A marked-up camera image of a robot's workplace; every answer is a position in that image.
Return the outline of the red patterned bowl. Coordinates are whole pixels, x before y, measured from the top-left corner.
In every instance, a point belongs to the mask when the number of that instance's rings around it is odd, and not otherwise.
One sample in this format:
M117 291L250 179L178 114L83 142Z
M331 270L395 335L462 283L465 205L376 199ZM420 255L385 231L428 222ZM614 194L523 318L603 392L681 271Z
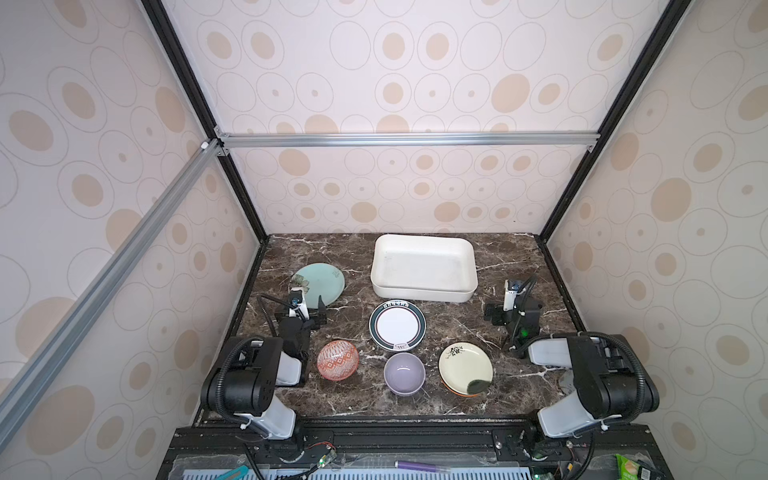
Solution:
M360 357L357 348L347 340L327 343L317 355L319 374L329 381L343 381L358 369Z

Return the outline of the light green floral plate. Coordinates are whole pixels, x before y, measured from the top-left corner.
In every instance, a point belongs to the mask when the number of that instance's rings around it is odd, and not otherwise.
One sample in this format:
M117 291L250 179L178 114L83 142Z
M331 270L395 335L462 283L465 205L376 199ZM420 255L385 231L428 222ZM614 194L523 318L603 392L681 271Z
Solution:
M327 263L313 263L299 269L290 280L291 288L300 287L309 309L316 310L319 299L328 306L335 302L346 286L340 269Z

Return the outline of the white plate green red rim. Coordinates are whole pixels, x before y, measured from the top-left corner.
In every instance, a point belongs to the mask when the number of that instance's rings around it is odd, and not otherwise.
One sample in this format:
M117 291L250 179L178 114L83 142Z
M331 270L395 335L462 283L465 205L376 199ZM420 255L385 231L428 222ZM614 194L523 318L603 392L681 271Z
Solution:
M378 305L369 318L373 341L389 352L407 352L417 347L426 335L426 318L415 304L389 300Z

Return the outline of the purple bowl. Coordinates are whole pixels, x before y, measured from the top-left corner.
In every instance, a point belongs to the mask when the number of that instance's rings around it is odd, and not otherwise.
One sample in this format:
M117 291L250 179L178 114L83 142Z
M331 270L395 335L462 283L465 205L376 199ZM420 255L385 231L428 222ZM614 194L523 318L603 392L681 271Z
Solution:
M398 396L411 396L423 387L426 370L417 356L401 352L387 360L383 375L392 393Z

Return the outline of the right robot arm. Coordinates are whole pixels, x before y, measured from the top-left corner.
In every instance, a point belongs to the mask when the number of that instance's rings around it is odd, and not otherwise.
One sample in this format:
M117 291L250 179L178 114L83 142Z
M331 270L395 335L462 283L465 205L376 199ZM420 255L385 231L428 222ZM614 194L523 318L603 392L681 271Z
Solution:
M484 317L507 330L514 356L572 374L572 391L536 413L544 436L605 431L658 409L658 388L624 336L586 331L542 335L540 304L533 299L522 309L488 304Z

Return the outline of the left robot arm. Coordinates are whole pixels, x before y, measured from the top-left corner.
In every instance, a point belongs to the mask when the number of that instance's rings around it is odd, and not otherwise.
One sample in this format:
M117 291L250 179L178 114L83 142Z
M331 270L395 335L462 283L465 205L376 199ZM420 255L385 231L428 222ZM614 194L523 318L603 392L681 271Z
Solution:
M306 321L283 315L276 337L228 339L201 387L201 407L266 440L293 437L297 414L275 390L306 383L311 333L326 322L322 310Z

